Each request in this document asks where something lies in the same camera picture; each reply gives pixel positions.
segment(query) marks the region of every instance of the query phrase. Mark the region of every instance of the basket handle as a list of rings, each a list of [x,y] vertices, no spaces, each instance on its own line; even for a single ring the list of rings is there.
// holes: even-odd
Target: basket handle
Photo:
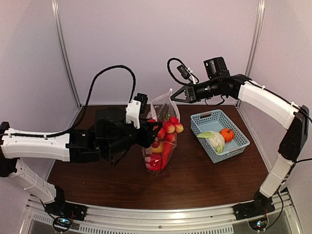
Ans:
[[[206,117],[209,117],[211,116],[211,113],[213,111],[206,111],[206,112],[203,112],[203,113],[200,113],[200,118],[206,118]]]

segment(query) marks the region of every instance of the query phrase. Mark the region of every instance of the light blue basket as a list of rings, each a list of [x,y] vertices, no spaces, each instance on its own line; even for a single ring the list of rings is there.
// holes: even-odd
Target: light blue basket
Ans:
[[[231,142],[225,143],[224,150],[221,154],[215,151],[208,139],[197,138],[213,163],[241,154],[250,142],[221,110],[208,111],[191,116],[191,130],[195,136],[208,131],[220,132],[223,128],[233,130],[235,137]]]

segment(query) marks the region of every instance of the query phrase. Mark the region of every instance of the white wall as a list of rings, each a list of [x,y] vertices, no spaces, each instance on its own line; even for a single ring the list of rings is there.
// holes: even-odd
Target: white wall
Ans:
[[[312,1],[266,2],[265,23],[251,77],[312,111]],[[285,130],[250,105],[242,108],[273,164]],[[312,157],[312,130],[300,159]],[[304,233],[312,230],[312,161],[298,164],[288,181]]]
[[[202,81],[208,79],[203,61],[218,56],[225,58],[233,74],[244,73],[257,5],[256,0],[59,1],[81,102],[86,100],[94,75],[115,64],[134,71],[136,92],[146,93],[149,101],[169,87],[181,87],[167,72],[171,57],[182,59]],[[172,63],[173,70],[176,67],[177,63]],[[91,103],[127,103],[131,81],[124,70],[102,75]]]
[[[58,45],[50,0],[1,1],[0,121],[25,131],[60,131],[76,108]],[[25,162],[45,177],[51,160]],[[13,234],[29,194],[0,178],[0,233]]]

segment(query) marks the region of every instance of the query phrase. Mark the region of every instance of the vertical metal pole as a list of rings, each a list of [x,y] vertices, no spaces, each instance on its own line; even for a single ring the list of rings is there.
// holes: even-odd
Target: vertical metal pole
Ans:
[[[262,32],[264,13],[265,13],[265,1],[266,0],[259,0],[259,3],[258,3],[257,16],[255,19],[254,32],[253,32],[253,41],[252,41],[252,46],[251,46],[250,53],[249,53],[246,72],[245,72],[245,75],[248,77],[252,73],[256,51],[260,42],[260,36]],[[239,109],[240,104],[241,104],[241,101],[238,100],[236,103],[237,109]]]
[[[67,55],[67,51],[66,51],[66,46],[65,46],[65,40],[64,40],[62,24],[61,24],[60,14],[59,14],[59,2],[58,2],[58,0],[51,0],[51,3],[52,3],[53,16],[54,16],[55,24],[57,27],[58,43],[59,43],[60,52],[62,55],[62,60],[63,60],[66,76],[68,79],[69,87],[70,87],[70,90],[72,92],[76,107],[80,108],[81,102],[79,100],[79,96],[78,96],[77,89],[75,86],[75,82],[73,79],[73,74],[72,74],[72,70],[70,68],[68,55]]]

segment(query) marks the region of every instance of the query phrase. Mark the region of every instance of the dark wood tabletop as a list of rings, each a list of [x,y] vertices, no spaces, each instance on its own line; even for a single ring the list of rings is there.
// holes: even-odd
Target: dark wood tabletop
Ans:
[[[80,128],[94,123],[91,106]],[[251,200],[267,176],[267,169],[234,106],[219,106],[251,142],[244,153],[213,164],[190,129],[190,115],[213,108],[179,105],[184,132],[166,168],[158,175],[146,172],[142,148],[133,146],[116,167],[105,160],[86,164],[56,161],[49,182],[65,191],[68,201],[129,209],[209,207]]]

